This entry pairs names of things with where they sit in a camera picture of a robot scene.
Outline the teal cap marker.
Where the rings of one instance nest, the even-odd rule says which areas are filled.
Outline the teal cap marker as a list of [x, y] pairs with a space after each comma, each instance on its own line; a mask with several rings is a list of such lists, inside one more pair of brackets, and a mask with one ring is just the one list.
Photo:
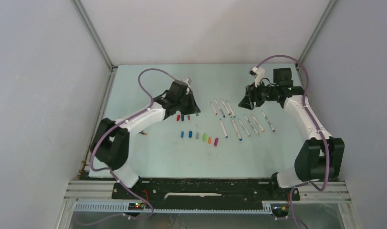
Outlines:
[[228, 108], [229, 108], [229, 111], [230, 111], [232, 117], [235, 118], [236, 115], [235, 115], [235, 113], [234, 113], [234, 111], [233, 111], [233, 109], [232, 109], [232, 106], [230, 105], [229, 101], [226, 101], [226, 102], [227, 102], [227, 106], [228, 106]]

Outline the brown cap marker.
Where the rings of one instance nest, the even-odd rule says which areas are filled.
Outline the brown cap marker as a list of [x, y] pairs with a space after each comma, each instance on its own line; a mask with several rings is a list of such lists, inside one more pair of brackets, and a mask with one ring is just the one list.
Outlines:
[[228, 114], [228, 115], [231, 115], [231, 112], [230, 112], [229, 108], [227, 107], [227, 104], [224, 102], [223, 99], [220, 99], [220, 100], [221, 100], [223, 106], [225, 107], [227, 114]]

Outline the purple cap marker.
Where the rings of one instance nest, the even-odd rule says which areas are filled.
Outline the purple cap marker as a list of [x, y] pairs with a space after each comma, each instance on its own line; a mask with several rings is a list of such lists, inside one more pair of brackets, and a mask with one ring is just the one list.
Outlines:
[[274, 126], [272, 125], [272, 123], [270, 122], [268, 116], [266, 115], [266, 113], [265, 113], [263, 110], [262, 110], [261, 112], [262, 112], [262, 114], [263, 114], [263, 116], [264, 116], [266, 122], [268, 123], [269, 127], [271, 128], [272, 132], [275, 133], [276, 130], [275, 130]]

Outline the dark blue cap marker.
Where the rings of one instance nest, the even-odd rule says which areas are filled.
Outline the dark blue cap marker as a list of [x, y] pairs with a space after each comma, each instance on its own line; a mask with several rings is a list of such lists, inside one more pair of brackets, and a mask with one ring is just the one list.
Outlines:
[[223, 118], [225, 118], [226, 116], [225, 116], [225, 114], [224, 114], [224, 112], [223, 112], [222, 108], [220, 107], [220, 105], [219, 105], [219, 103], [218, 103], [218, 101], [217, 101], [217, 99], [216, 99], [216, 98], [214, 98], [214, 102], [215, 102], [215, 104], [216, 104], [217, 108], [219, 109], [219, 111], [220, 111], [220, 113], [221, 113], [222, 117], [223, 117]]

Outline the green cap marker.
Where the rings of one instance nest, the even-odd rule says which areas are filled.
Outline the green cap marker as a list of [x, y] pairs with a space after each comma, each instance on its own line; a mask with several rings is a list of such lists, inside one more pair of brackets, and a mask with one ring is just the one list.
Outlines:
[[247, 122], [249, 123], [249, 125], [251, 126], [251, 128], [254, 130], [254, 132], [258, 135], [259, 134], [259, 131], [256, 129], [256, 127], [253, 125], [253, 123], [249, 120], [249, 118], [244, 114], [244, 117], [245, 119], [247, 120]]

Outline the orange cap marker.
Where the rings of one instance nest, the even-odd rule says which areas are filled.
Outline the orange cap marker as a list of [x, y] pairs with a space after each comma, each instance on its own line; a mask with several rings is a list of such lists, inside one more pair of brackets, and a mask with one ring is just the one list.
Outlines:
[[264, 129], [263, 126], [260, 124], [260, 122], [258, 121], [258, 119], [257, 119], [253, 114], [251, 114], [251, 116], [252, 116], [253, 120], [256, 122], [256, 124], [259, 126], [261, 132], [264, 133], [264, 132], [265, 132], [265, 129]]

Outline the light blue marker body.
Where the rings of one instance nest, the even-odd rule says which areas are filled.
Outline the light blue marker body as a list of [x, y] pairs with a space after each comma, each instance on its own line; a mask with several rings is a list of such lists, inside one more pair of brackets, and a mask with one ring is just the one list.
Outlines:
[[222, 131], [223, 131], [223, 134], [224, 134], [225, 138], [228, 138], [227, 131], [226, 131], [224, 123], [223, 123], [223, 121], [221, 119], [220, 119], [220, 126], [222, 128]]

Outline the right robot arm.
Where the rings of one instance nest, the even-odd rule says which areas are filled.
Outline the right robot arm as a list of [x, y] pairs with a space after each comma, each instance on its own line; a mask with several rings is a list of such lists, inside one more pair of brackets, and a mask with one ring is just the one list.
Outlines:
[[339, 176], [345, 150], [341, 138], [334, 138], [321, 124], [310, 107], [309, 100], [301, 86], [295, 86], [290, 68], [273, 70], [273, 83], [263, 82], [265, 70], [253, 67], [250, 74], [255, 82], [245, 88], [245, 96], [239, 107], [253, 110], [266, 101], [280, 104], [294, 120], [304, 144], [298, 153], [294, 166], [273, 175], [268, 187], [273, 199], [283, 198], [289, 187], [306, 182], [328, 182]]

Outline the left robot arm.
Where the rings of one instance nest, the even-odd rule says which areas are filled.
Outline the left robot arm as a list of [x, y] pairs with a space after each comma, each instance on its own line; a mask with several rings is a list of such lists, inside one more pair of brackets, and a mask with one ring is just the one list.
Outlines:
[[90, 147], [91, 170], [109, 171], [124, 185], [123, 192], [129, 198], [139, 197], [142, 192], [142, 186], [138, 183], [139, 175], [128, 161], [131, 154], [130, 138], [177, 112], [182, 115], [200, 113], [190, 84], [190, 78], [175, 80], [168, 90], [153, 98], [147, 108], [136, 114], [117, 120], [101, 120]]

